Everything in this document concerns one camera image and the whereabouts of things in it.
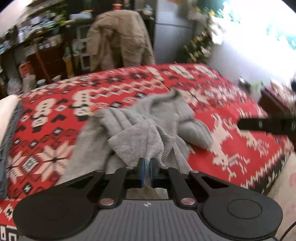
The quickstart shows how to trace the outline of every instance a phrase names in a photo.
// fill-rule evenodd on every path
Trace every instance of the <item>metal screw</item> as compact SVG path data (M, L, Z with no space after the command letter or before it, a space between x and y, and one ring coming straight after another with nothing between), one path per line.
M103 198L100 200L100 204L103 206L110 206L110 205L114 204L114 200L111 198Z
M181 200L181 203L183 203L184 205L193 205L195 203L195 200L192 198L186 197Z

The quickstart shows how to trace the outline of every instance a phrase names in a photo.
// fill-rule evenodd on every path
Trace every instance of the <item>black cable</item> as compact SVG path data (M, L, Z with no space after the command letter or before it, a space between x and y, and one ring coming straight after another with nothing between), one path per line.
M296 221L285 231L285 233L283 234L283 236L280 238L280 241L283 241L284 237L290 232L290 230L292 228L294 228L295 225L296 225Z

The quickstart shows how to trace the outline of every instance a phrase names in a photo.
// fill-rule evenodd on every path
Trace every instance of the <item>red blanket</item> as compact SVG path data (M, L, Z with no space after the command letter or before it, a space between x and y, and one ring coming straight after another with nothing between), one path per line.
M238 130L240 117L265 115L242 90L204 65L109 70L59 81L20 96L24 112L7 165L8 198L0 202L1 237L3 233L18 237L12 219L17 202L55 185L71 165L69 158L88 115L106 107L126 108L139 98L169 88L182 90L215 142L210 150L190 146L190 166L265 191L285 165L292 145L287 137Z

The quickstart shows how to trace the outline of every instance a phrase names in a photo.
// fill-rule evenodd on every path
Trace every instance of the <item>gray sweater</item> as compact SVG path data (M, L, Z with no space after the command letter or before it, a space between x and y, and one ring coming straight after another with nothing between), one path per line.
M134 167L140 157L146 160L146 170L150 159L156 158L161 166L188 173L185 142L208 149L213 139L178 90L149 95L131 108L102 109L83 127L59 183L97 169L108 174L120 167Z

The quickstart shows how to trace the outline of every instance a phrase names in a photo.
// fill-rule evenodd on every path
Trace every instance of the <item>gray ribbed panel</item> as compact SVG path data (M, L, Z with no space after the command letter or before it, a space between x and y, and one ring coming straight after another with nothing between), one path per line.
M99 212L87 229L64 241L228 241L208 229L196 212L180 209L172 200L149 201L149 207L145 203L124 200L115 209Z

